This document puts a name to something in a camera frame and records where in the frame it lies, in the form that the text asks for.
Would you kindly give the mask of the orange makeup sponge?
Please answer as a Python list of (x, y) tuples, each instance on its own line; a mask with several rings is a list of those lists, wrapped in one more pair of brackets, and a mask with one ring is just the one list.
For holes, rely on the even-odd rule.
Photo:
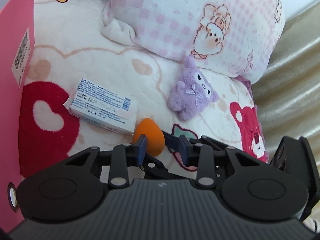
[(132, 142), (135, 143), (141, 135), (147, 139), (146, 152), (153, 156), (159, 156), (165, 148), (165, 139), (160, 127), (150, 118), (143, 119), (133, 134)]

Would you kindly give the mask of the purple plush toy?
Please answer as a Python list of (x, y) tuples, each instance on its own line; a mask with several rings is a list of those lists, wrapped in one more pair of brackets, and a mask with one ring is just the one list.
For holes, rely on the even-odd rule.
[(218, 100), (218, 93), (197, 68), (194, 58), (186, 57), (184, 71), (169, 96), (169, 109), (176, 112), (181, 121), (190, 121)]

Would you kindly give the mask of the white blue soap box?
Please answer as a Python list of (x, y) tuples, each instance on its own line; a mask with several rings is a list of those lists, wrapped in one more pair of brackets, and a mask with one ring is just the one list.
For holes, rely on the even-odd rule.
[(87, 79), (81, 79), (64, 103), (69, 113), (81, 120), (118, 134), (132, 135), (137, 113), (136, 99), (112, 92)]

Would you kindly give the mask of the pink checkered cartoon pillow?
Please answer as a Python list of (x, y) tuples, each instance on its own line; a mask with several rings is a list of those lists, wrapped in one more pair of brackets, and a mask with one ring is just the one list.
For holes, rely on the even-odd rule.
[(285, 24), (280, 0), (108, 0), (102, 34), (256, 83)]

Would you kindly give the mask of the pink cardboard box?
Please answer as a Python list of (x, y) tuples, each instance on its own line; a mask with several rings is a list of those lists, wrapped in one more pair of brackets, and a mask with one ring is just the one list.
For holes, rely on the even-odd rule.
[(18, 127), (34, 44), (34, 0), (1, 0), (1, 229), (5, 232), (23, 219), (16, 200), (22, 181)]

